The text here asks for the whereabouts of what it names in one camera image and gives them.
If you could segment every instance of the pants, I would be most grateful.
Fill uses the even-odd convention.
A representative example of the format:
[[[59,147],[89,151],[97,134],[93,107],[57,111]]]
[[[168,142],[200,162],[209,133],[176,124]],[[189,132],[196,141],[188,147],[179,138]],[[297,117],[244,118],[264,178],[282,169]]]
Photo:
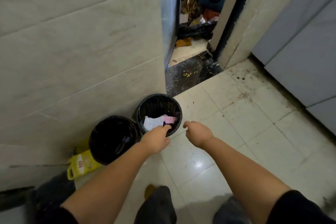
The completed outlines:
[[[175,224],[177,216],[171,201],[170,190],[166,186],[158,187],[142,204],[134,224]],[[230,197],[215,213],[213,224],[250,224],[240,203]]]

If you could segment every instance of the person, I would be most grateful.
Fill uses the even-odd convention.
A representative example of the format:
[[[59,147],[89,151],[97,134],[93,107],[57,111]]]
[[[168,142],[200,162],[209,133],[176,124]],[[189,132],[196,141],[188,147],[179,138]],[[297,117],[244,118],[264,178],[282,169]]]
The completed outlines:
[[[170,128],[165,125],[147,132],[139,143],[73,193],[46,222],[114,223],[142,164],[169,145],[166,133]],[[300,192],[214,137],[205,125],[186,121],[183,128],[187,128],[188,140],[214,159],[234,195],[222,205],[213,223],[246,223],[249,220],[253,224],[336,223]],[[225,218],[225,208],[229,209],[226,215],[232,213],[236,217]],[[168,187],[154,188],[134,223],[176,223]]]

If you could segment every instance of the pile of garbage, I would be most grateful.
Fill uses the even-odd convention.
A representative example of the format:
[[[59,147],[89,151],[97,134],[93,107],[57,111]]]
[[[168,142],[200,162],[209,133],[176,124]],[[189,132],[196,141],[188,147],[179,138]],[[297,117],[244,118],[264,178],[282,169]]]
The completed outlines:
[[[188,45],[188,38],[212,38],[225,0],[181,0],[180,26],[178,41]],[[177,43],[176,47],[185,46]]]

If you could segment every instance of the forearm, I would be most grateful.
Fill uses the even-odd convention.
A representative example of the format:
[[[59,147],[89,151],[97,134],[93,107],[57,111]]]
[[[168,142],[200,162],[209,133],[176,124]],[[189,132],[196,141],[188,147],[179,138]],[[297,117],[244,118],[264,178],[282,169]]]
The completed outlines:
[[[252,223],[266,223],[276,201],[290,188],[218,138],[205,141],[201,148],[215,160]]]
[[[145,144],[136,143],[69,197],[62,207],[69,210],[79,224],[113,223],[149,156]]]

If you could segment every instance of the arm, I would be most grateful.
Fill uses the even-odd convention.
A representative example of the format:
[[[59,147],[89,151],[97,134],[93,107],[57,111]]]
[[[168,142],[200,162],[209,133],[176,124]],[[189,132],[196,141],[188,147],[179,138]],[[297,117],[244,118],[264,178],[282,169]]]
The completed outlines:
[[[166,138],[169,129],[171,126],[165,125],[146,133],[141,142],[109,164],[61,206],[72,213],[79,224],[114,223],[142,164],[170,143]]]
[[[186,136],[189,141],[215,160],[251,222],[266,223],[277,200],[291,188],[253,160],[214,137],[203,124],[186,121],[183,127],[188,128]]]

